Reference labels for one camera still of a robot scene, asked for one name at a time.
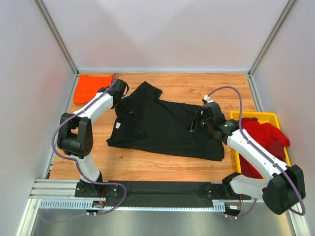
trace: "yellow bin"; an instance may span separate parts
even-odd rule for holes
[[[230,113],[231,119],[239,120],[240,117],[240,112],[238,111],[232,111]],[[274,127],[277,127],[280,129],[279,121],[277,118],[277,115],[274,113],[269,113],[269,112],[242,112],[242,118],[254,118],[256,117],[258,119],[258,122],[263,124],[263,123],[271,123]],[[235,162],[236,162],[236,171],[238,173],[242,173],[241,170],[241,164],[240,164],[240,154],[231,149],[231,154],[234,153],[235,156]],[[286,147],[284,147],[284,153],[285,153],[285,162],[291,166],[289,156],[286,151]]]

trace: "gray wall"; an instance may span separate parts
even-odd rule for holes
[[[287,0],[44,0],[80,70],[248,71]]]
[[[264,111],[277,113],[293,164],[305,175],[306,220],[315,235],[315,1],[299,0],[254,81]]]
[[[12,236],[74,76],[34,1],[0,1],[0,19],[0,234]]]

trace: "red cloth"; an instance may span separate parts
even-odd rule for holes
[[[284,146],[290,146],[289,139],[270,123],[260,124],[257,119],[242,119],[243,128],[252,138],[281,161],[285,161]],[[240,155],[242,174],[252,178],[262,178],[259,172]]]
[[[90,102],[100,88],[111,85],[111,79],[111,76],[80,75],[74,92],[73,103],[86,104]]]

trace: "wooden surface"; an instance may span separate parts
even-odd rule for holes
[[[91,73],[91,76],[108,75]],[[244,111],[255,111],[252,95],[245,74],[209,73],[121,73],[131,94],[143,81],[161,89],[162,100],[202,105],[201,99],[212,90],[225,85],[234,86],[242,94]],[[225,117],[230,111],[239,110],[235,91],[223,89],[211,97],[219,103]],[[71,105],[69,112],[79,110],[81,105]],[[106,139],[112,133],[115,122],[113,110],[104,113],[93,126],[94,147],[92,154],[103,179],[109,180],[164,180],[164,181],[221,181],[236,169],[230,150],[224,145],[222,162],[197,158],[149,153],[133,149],[109,147]],[[79,179],[71,161],[56,157],[51,179]]]

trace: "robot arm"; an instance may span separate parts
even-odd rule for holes
[[[128,85],[122,80],[117,80],[107,93],[104,93],[106,88],[101,88],[88,104],[74,114],[83,112],[65,124],[59,131],[57,146],[77,161],[82,171],[80,173],[81,181],[87,182],[82,174],[93,181],[102,181],[101,173],[96,168],[91,154],[93,148],[92,126],[109,109],[115,108],[118,111],[132,112],[128,97],[124,94],[126,88],[128,89]],[[64,113],[61,116],[61,123],[72,115]]]
[[[275,166],[277,164],[293,181],[302,199],[305,198],[303,171],[297,165],[289,167],[258,144],[246,130],[240,130],[238,122],[233,119],[226,120],[215,101],[210,99],[203,101],[205,104],[200,112],[196,112],[190,131],[198,129],[198,126],[207,130],[216,139],[238,151],[264,178],[254,179],[240,173],[233,173],[223,180],[223,184],[228,185],[232,194],[245,194],[263,200],[271,211],[282,214],[299,201],[288,180]]]

